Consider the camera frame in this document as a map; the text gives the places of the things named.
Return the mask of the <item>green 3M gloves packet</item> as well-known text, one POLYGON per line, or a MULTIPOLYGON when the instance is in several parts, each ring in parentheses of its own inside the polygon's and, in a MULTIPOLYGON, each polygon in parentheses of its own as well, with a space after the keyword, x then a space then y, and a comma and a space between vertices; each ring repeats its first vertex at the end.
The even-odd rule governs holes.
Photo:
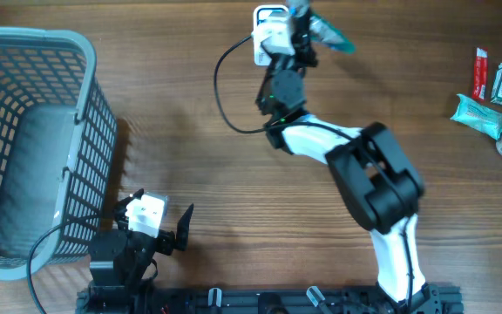
POLYGON ((286 5, 297 37, 316 41, 342 53, 356 51, 355 45, 340 30, 315 13, 310 0, 287 0, 286 5))

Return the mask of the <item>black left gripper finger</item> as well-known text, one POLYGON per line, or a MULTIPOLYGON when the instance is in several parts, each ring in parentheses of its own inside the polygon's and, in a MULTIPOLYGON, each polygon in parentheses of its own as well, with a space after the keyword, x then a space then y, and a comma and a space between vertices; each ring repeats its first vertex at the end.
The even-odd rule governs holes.
POLYGON ((115 222, 126 222, 126 212, 127 212, 127 205, 137 199, 140 200, 141 196, 145 193, 145 190, 143 188, 137 190, 135 193, 127 196, 126 198, 118 201, 113 210, 113 218, 115 222))
POLYGON ((185 251, 187 249, 192 215, 193 204, 187 208, 183 216, 178 221, 175 248, 179 251, 185 251))

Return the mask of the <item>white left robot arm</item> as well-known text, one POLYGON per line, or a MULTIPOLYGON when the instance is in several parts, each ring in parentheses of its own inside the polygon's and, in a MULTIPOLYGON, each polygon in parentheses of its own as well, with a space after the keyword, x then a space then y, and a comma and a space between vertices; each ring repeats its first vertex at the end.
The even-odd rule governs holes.
POLYGON ((170 256, 188 246, 194 205, 178 220, 176 230, 160 227, 169 198, 139 189, 118 201, 114 208, 115 229, 98 232, 89 244, 92 281, 78 293, 77 313, 167 313, 165 305, 152 305, 153 281, 146 278, 154 255, 170 256))

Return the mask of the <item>red coffee stick sachet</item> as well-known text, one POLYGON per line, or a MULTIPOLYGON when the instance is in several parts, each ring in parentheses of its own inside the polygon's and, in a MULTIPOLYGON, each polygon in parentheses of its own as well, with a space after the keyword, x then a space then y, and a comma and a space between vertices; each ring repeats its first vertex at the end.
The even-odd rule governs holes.
POLYGON ((478 47, 473 68, 474 80, 471 97, 476 101, 485 100, 485 89, 488 75, 488 51, 478 47))

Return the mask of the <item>light green wipes pack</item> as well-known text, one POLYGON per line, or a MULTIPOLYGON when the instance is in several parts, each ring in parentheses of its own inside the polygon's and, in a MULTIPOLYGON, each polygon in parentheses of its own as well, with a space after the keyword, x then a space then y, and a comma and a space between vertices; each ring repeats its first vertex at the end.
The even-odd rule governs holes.
POLYGON ((482 106, 464 94, 459 93, 457 97, 459 99, 458 107, 451 116, 451 120, 498 140, 502 134, 502 113, 482 106))

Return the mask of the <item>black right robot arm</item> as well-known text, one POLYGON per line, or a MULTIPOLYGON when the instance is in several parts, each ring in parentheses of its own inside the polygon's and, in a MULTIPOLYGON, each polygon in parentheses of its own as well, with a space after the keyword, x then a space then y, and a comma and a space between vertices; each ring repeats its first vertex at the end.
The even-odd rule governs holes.
POLYGON ((349 213, 370 233, 378 287, 406 311, 425 284, 415 242, 421 177, 385 125, 336 126, 305 108, 305 71, 318 64, 312 44, 343 53, 356 47, 307 4, 261 9, 252 37, 256 63, 267 68, 256 104, 269 117, 271 145, 328 166, 349 213))

